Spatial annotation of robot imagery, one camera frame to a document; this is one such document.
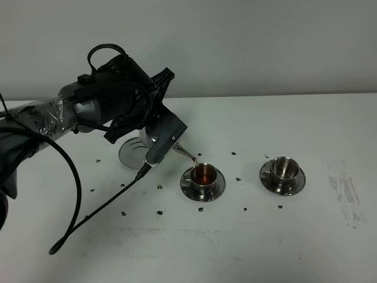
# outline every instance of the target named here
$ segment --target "white tabletop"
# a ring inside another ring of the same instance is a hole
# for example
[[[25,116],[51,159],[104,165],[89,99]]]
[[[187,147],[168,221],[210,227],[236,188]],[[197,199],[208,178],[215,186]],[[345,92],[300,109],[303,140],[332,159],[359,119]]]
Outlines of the white tabletop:
[[[76,191],[64,159],[47,148],[18,168],[19,194],[0,232],[1,282],[377,281],[376,94],[164,101],[188,125],[182,146],[224,174],[224,194],[210,203],[185,197],[179,180],[192,162],[170,152],[48,255]],[[103,134],[58,140],[81,177],[79,220],[136,174],[118,149],[137,133],[115,145]],[[278,156],[306,174],[297,195],[276,196],[259,180]]]

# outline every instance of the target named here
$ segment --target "black wire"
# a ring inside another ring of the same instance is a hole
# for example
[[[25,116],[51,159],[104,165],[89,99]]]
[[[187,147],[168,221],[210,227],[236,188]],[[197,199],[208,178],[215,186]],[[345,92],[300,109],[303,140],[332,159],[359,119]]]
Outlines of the black wire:
[[[10,115],[9,115],[8,108],[7,108],[6,105],[5,105],[5,101],[4,101],[4,98],[3,98],[3,96],[2,96],[1,93],[0,93],[0,99],[1,99],[1,103],[2,103],[2,105],[3,105],[3,107],[4,107],[4,110],[5,110],[5,114],[6,114],[6,116],[10,116]]]
[[[76,189],[77,189],[77,199],[76,199],[76,206],[75,211],[71,220],[70,225],[68,226],[67,231],[65,232],[64,236],[50,249],[49,254],[53,255],[59,249],[63,246],[64,242],[68,239],[69,235],[71,234],[71,231],[76,223],[78,212],[80,211],[80,205],[81,205],[81,182],[80,177],[78,175],[77,169],[75,167],[75,164],[73,163],[72,159],[69,157],[69,155],[53,140],[51,140],[48,137],[45,137],[41,134],[38,134],[36,132],[31,132],[30,130],[24,130],[24,129],[18,129],[18,128],[11,128],[11,127],[4,127],[0,128],[0,133],[15,133],[15,134],[21,134],[24,136],[33,137],[35,139],[38,139],[41,142],[46,142],[50,146],[52,146],[55,150],[57,150],[61,156],[67,161],[68,165],[71,168],[71,171],[73,173],[73,176],[75,178],[76,182]]]
[[[76,226],[73,227],[70,234],[75,232],[78,228],[80,228],[81,225],[86,223],[89,219],[91,219],[94,215],[96,215],[98,212],[100,212],[102,209],[104,209],[106,206],[108,206],[111,202],[113,202],[117,197],[119,197],[122,193],[124,193],[126,190],[128,190],[130,187],[132,187],[138,180],[134,179],[131,183],[129,183],[126,187],[124,187],[121,191],[119,191],[115,196],[113,196],[111,199],[109,199],[107,202],[105,202],[103,205],[101,205],[99,208],[97,208],[95,211],[93,211],[91,214],[86,216],[84,220],[82,220],[80,223],[78,223]]]
[[[87,126],[87,127],[92,127],[96,130],[107,131],[109,133],[129,132],[129,131],[133,131],[133,130],[139,128],[140,126],[142,126],[148,120],[149,115],[151,114],[151,111],[152,111],[152,100],[149,96],[148,91],[144,87],[142,87],[141,85],[136,84],[136,83],[132,83],[130,81],[125,81],[125,82],[122,82],[120,84],[124,85],[124,86],[134,87],[134,88],[138,89],[139,91],[141,91],[141,93],[143,94],[143,96],[147,100],[147,110],[145,111],[143,118],[137,124],[134,124],[133,126],[127,127],[127,128],[125,126],[117,126],[117,127],[112,128],[112,127],[106,127],[106,126],[102,126],[102,125],[99,125],[99,124],[95,124],[93,122],[90,122],[90,121],[84,120],[84,119],[79,119],[78,124],[81,124],[81,125]]]
[[[125,131],[129,131],[129,130],[134,130],[137,127],[141,126],[148,119],[148,117],[149,117],[149,114],[150,114],[151,108],[152,108],[152,102],[151,102],[151,99],[150,99],[150,97],[148,95],[148,92],[144,88],[142,88],[142,86],[139,86],[138,88],[145,95],[145,97],[147,99],[147,102],[148,102],[147,111],[145,112],[145,115],[144,115],[143,119],[138,124],[136,124],[133,128],[129,128],[129,129],[125,129],[125,128],[122,129],[121,126],[120,127],[115,127],[115,128],[109,128],[109,127],[103,127],[101,125],[96,125],[96,124],[91,125],[91,127],[95,128],[95,129],[102,128],[105,131],[109,131],[110,130],[110,131],[125,132]],[[103,205],[101,205],[99,208],[97,208],[95,211],[93,211],[90,215],[88,215],[80,223],[78,223],[77,225],[75,225],[77,217],[78,217],[78,214],[80,212],[81,197],[82,197],[81,181],[80,181],[80,177],[78,175],[77,169],[75,167],[75,164],[73,163],[73,161],[69,157],[69,155],[58,144],[56,144],[56,142],[54,142],[53,140],[51,140],[49,137],[43,136],[43,135],[41,135],[39,133],[36,133],[36,132],[32,131],[26,125],[24,125],[21,122],[18,122],[17,120],[13,119],[13,117],[10,115],[10,113],[9,113],[9,111],[8,111],[6,105],[5,105],[4,98],[3,98],[3,96],[2,96],[1,93],[0,93],[0,99],[1,99],[2,104],[4,106],[4,109],[5,109],[5,112],[6,112],[6,117],[8,119],[11,119],[12,121],[16,122],[17,124],[19,124],[20,126],[22,126],[22,127],[25,128],[25,129],[19,129],[19,128],[14,128],[14,127],[4,127],[4,128],[0,128],[0,133],[15,133],[15,134],[20,134],[20,135],[23,135],[23,136],[32,137],[33,139],[38,140],[40,142],[46,142],[46,143],[48,143],[57,152],[59,152],[60,155],[65,159],[65,161],[68,163],[68,165],[69,165],[69,167],[70,167],[70,169],[72,171],[72,174],[74,175],[74,179],[75,179],[75,183],[76,183],[76,190],[77,190],[77,198],[76,198],[75,211],[74,211],[74,214],[72,216],[71,223],[68,226],[67,231],[64,233],[64,236],[58,242],[56,242],[56,244],[54,246],[52,246],[52,248],[49,250],[49,254],[50,255],[53,255],[57,251],[59,251],[59,249],[63,246],[63,244],[65,243],[65,241],[68,239],[68,237],[74,231],[76,231],[79,227],[81,227],[83,224],[85,224],[86,221],[88,221],[89,219],[91,219],[94,215],[96,215],[99,211],[101,211],[102,209],[104,209],[111,202],[113,202],[122,193],[124,193],[126,190],[128,190],[130,187],[132,187],[138,180],[140,180],[151,169],[151,166],[149,166],[148,164],[145,164],[143,166],[143,168],[138,172],[136,178],[130,184],[128,184],[124,189],[122,189],[121,191],[119,191],[115,196],[113,196],[111,199],[109,199],[107,202],[105,202]],[[28,144],[28,145],[25,146],[25,148],[20,152],[20,154],[17,155],[17,157],[15,158],[15,160],[8,166],[8,168],[6,169],[6,171],[3,172],[3,174],[1,175],[1,177],[0,177],[0,184],[2,184],[4,181],[7,180],[7,178],[9,178],[9,176],[14,172],[14,170],[18,167],[18,165],[32,151],[32,149],[35,149],[35,144]]]

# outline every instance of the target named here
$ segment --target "plastic wrap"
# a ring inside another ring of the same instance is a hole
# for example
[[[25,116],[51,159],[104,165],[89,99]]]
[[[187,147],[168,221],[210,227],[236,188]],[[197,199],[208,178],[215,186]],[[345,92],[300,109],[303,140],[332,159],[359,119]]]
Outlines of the plastic wrap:
[[[9,110],[12,117],[43,136],[57,140],[77,125],[72,102],[67,98],[38,100]],[[38,150],[45,148],[42,143]]]

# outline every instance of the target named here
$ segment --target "saucer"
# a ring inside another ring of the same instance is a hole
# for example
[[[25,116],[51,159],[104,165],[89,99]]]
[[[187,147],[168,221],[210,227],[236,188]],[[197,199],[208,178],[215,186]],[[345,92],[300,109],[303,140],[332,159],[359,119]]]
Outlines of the saucer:
[[[275,193],[279,196],[293,196],[300,192],[306,183],[306,178],[303,170],[300,168],[299,173],[297,174],[297,177],[295,178],[295,181],[293,181],[292,184],[281,186],[277,184],[273,177],[270,174],[265,174],[265,172],[270,171],[271,163],[273,160],[268,161],[265,163],[259,172],[259,178],[262,184],[265,186],[267,190],[269,190],[272,193]]]
[[[199,193],[195,190],[193,181],[190,178],[191,168],[188,168],[181,177],[181,189],[182,192],[192,200],[197,202],[210,202],[212,200],[217,199],[225,190],[225,178],[224,175],[218,171],[217,169],[217,178],[214,183],[214,187],[211,191],[206,193]]]
[[[119,160],[128,168],[140,170],[149,151],[139,137],[127,140],[119,149]]]

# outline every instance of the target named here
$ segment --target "stainless steel cup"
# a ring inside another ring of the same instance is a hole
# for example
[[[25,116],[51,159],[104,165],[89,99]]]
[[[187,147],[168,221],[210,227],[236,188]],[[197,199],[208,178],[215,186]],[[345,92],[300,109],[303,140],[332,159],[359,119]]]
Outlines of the stainless steel cup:
[[[206,198],[216,186],[217,170],[208,163],[199,163],[191,169],[190,179],[195,193]]]
[[[271,163],[270,173],[279,186],[292,184],[300,172],[300,166],[289,157],[275,158]]]

